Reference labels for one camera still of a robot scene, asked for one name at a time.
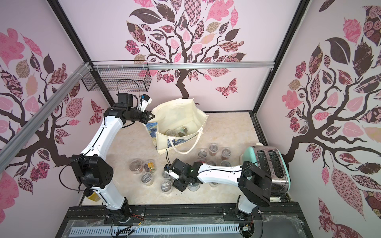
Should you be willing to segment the cream canvas tote bag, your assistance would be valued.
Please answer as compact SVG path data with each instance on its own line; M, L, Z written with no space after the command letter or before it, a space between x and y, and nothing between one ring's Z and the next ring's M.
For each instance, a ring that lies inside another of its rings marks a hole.
M208 115L196 106L193 99L176 99L162 103L152 113L155 118L145 128L160 155L170 150L182 155L189 154L198 144L208 120ZM188 128L187 136L171 137L165 134L168 129L178 131L181 127Z

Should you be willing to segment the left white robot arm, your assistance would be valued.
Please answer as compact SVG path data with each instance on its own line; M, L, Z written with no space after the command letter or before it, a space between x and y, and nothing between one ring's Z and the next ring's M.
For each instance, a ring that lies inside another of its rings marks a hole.
M79 154L73 155L70 166L79 184L84 185L84 195L96 195L109 210L122 210L127 207L123 197L113 183L113 168L106 162L108 150L119 130L126 128L126 122L148 123L154 115L146 108L152 99L142 94L118 93L118 102L109 107L101 120L97 133Z

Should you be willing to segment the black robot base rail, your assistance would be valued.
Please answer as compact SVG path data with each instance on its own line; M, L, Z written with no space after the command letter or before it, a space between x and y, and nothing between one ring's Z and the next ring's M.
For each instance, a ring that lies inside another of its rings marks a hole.
M251 214L238 211L235 203L132 205L125 222L108 214L102 206L77 206L68 209L55 235L64 235L72 227L238 224L240 236L202 237L188 235L175 238L311 238L312 232L297 202L274 203L256 207Z

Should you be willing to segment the clear lid seed jar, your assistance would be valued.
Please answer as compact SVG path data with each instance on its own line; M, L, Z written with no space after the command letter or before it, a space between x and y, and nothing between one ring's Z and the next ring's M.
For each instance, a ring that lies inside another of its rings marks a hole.
M165 134L171 137L177 137L178 133L175 129L168 129Z

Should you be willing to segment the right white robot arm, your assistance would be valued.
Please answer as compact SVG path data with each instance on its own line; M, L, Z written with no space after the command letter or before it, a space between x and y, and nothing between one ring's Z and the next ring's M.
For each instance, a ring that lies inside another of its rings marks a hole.
M235 167L212 166L195 162L192 165L175 159L164 166L174 180L173 187L183 192L188 185L199 183L218 183L238 187L243 195L238 198L237 209L251 214L256 207L269 207L271 197L271 175L256 163L246 161Z

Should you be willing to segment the eleventh clear seed jar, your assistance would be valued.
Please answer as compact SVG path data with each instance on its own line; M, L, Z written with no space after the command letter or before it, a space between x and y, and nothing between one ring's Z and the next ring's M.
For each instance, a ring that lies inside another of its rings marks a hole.
M197 156L199 159L205 160L208 157L208 151L206 151L205 149L200 149L197 152Z

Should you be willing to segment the yellow label jar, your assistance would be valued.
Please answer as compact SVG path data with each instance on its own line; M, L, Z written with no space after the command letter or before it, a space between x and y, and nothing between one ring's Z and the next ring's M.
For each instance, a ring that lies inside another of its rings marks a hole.
M155 166L155 162L153 160L148 160L148 161L144 162L143 168L146 172L149 172L149 173L156 172L156 166Z

